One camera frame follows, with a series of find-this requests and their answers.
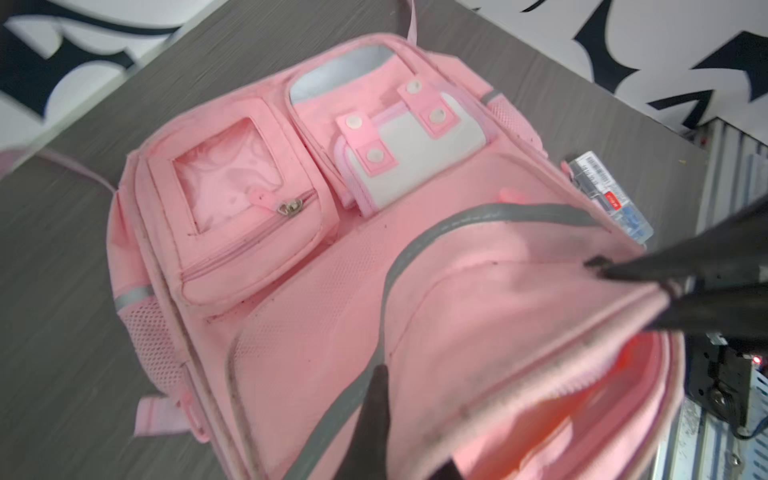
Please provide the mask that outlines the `pink student backpack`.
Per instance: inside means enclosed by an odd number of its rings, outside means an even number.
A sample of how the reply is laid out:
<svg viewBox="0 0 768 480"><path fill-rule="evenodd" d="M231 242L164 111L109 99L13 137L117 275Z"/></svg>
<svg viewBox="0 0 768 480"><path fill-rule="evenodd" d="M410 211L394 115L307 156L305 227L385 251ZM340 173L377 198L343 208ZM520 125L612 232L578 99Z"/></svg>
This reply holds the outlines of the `pink student backpack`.
<svg viewBox="0 0 768 480"><path fill-rule="evenodd" d="M682 399L643 248L502 93L359 37L155 131L110 185L115 310L157 388L137 437L232 479L330 479L386 368L392 479L637 479Z"/></svg>

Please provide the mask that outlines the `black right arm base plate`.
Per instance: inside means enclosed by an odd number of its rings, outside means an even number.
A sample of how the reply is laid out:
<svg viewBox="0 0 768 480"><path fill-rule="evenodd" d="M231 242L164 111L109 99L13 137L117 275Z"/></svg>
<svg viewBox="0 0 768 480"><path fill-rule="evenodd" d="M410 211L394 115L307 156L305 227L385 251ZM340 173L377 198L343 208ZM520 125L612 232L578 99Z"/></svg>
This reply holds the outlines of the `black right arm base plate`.
<svg viewBox="0 0 768 480"><path fill-rule="evenodd" d="M739 440L767 432L767 414L754 427L748 424L754 362L728 345L713 344L707 336L687 336L685 393L705 413L725 422Z"/></svg>

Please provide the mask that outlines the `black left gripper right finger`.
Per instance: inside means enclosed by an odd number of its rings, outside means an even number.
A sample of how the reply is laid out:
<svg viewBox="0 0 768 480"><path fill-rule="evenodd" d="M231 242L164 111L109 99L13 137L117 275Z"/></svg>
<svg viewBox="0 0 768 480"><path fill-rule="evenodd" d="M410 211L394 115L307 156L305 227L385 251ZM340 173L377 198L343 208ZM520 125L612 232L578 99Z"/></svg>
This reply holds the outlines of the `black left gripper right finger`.
<svg viewBox="0 0 768 480"><path fill-rule="evenodd" d="M456 466L453 460L450 460L443 464L440 468L434 471L429 480L463 480L461 472Z"/></svg>

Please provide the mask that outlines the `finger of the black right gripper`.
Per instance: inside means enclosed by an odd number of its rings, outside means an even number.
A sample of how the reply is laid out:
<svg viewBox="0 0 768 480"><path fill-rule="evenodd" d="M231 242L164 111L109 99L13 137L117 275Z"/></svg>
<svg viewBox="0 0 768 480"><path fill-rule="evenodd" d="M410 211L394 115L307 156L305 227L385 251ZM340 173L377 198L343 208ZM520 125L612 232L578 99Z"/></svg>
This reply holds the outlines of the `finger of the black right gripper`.
<svg viewBox="0 0 768 480"><path fill-rule="evenodd" d="M673 298L646 330L767 339L767 284L700 291Z"/></svg>
<svg viewBox="0 0 768 480"><path fill-rule="evenodd" d="M661 282L688 277L741 277L760 285L767 265L767 197L761 196L695 237L635 259L614 263L596 256L584 267L605 280Z"/></svg>

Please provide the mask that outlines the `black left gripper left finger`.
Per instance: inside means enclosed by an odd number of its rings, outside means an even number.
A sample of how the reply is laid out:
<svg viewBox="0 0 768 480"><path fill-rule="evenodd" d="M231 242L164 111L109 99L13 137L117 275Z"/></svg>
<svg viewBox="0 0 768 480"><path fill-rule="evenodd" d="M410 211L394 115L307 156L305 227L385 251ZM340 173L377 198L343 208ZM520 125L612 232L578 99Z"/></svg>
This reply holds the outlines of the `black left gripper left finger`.
<svg viewBox="0 0 768 480"><path fill-rule="evenodd" d="M390 430L389 372L376 366L347 452L335 480L386 479Z"/></svg>

